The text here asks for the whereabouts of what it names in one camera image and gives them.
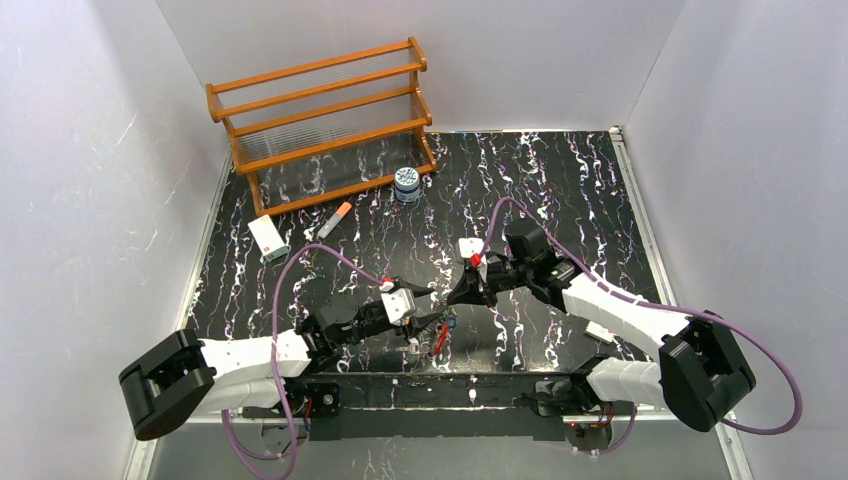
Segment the red handled keyring with keys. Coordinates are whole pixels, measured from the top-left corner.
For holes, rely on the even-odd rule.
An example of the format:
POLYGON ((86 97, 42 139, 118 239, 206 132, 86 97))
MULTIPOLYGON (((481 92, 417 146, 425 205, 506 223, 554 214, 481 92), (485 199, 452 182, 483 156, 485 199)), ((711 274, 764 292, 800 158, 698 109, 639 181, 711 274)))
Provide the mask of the red handled keyring with keys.
POLYGON ((442 307, 435 312, 441 312, 443 314, 443 319, 438 322, 434 322, 422 332, 407 331, 407 322, 410 317, 406 318, 400 327, 395 328, 396 334, 402 337, 406 342, 406 346, 400 348, 401 351, 405 351, 413 356, 424 355, 427 357, 433 357, 439 354, 451 331, 448 330, 444 323, 445 318, 448 316, 456 316, 456 313, 455 309, 451 306, 442 307))

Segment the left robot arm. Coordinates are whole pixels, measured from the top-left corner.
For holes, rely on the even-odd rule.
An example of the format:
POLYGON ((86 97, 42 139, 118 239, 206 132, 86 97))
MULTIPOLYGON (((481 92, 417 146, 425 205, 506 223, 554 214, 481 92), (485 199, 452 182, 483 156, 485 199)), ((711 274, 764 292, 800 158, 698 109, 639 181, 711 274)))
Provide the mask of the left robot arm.
POLYGON ((279 406, 279 384, 323 372, 344 347, 386 332, 418 353, 422 334, 444 317, 438 311, 419 314, 417 299, 431 292, 395 277, 368 303, 334 294, 276 337, 223 341, 201 339, 191 328, 177 330, 118 376, 134 436, 158 439, 195 415, 279 406))

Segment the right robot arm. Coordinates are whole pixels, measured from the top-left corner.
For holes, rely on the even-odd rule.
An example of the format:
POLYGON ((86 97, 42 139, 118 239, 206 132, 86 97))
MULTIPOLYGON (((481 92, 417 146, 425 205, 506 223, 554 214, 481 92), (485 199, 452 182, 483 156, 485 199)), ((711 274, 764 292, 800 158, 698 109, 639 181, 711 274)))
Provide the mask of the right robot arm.
POLYGON ((703 315, 669 311, 617 287, 558 252, 530 219, 508 224, 509 252, 488 252, 480 238, 458 241, 463 273, 447 304, 493 307, 502 292, 526 288, 540 302, 610 330, 646 354, 597 355, 541 399, 589 409, 647 404, 686 426, 710 431, 753 391, 756 377, 731 330, 703 315))

